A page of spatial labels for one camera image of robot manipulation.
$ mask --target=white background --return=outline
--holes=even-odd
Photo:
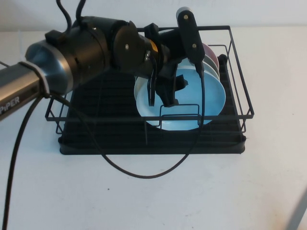
[[[62,0],[75,18],[78,0]],[[176,11],[189,6],[199,25],[302,25],[307,23],[306,0],[88,0],[83,15],[176,25]],[[65,29],[55,0],[0,0],[0,31]]]
[[[101,156],[61,155],[43,100],[20,146],[9,230],[285,230],[307,188],[307,27],[233,28],[233,34],[255,109],[243,154],[192,155],[164,177],[131,178]],[[0,33],[0,59],[16,63],[20,44],[43,37],[43,32]],[[0,217],[27,108],[0,122]],[[181,157],[111,159],[149,175]],[[299,230],[305,229],[306,216]]]

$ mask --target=stacked plates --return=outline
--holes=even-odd
[[[203,44],[205,50],[204,79],[205,79],[205,115],[219,115],[225,104],[225,90],[220,83],[219,62],[209,46]],[[161,115],[201,115],[201,79],[189,60],[183,60],[177,69],[177,76],[183,75],[188,85],[175,92],[179,105],[170,108],[162,107]],[[147,79],[137,78],[134,86],[134,97],[137,109],[141,116],[160,116],[160,107],[163,105],[160,97],[155,95],[154,106],[148,105]],[[147,121],[153,126],[158,126],[159,121]],[[162,121],[164,130],[191,130],[198,128],[198,121]]]

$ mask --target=white table surface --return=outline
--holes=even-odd
[[[0,33],[14,64],[43,32]],[[34,111],[15,167],[9,229],[279,230],[307,188],[307,27],[233,28],[255,110],[243,154],[192,155],[172,173],[131,178],[97,156],[64,156],[56,124]],[[0,223],[15,138],[29,105],[0,122]],[[111,156],[134,173],[181,156]],[[299,227],[307,229],[304,216]]]

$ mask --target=black wire rack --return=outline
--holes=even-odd
[[[195,121],[200,124],[198,104],[191,114],[141,117],[134,99],[135,77],[116,71],[108,72],[65,95],[71,104],[85,115],[85,120],[105,154],[185,154],[194,144],[193,153],[242,153],[245,150],[246,120],[252,119],[254,110],[245,84],[235,43],[229,26],[201,26],[200,34],[226,32],[223,44],[212,44],[220,52],[220,82],[225,89],[226,102],[217,116],[204,116],[212,120],[199,129],[188,131],[163,130],[162,121]],[[86,130],[73,113],[51,99],[46,111],[46,120],[57,123],[60,134],[60,152],[63,154],[101,154],[96,150]],[[146,121],[159,121],[152,126]]]

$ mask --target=metal screw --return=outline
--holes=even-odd
[[[149,60],[149,56],[150,56],[150,51],[147,50],[145,54],[145,61]]]

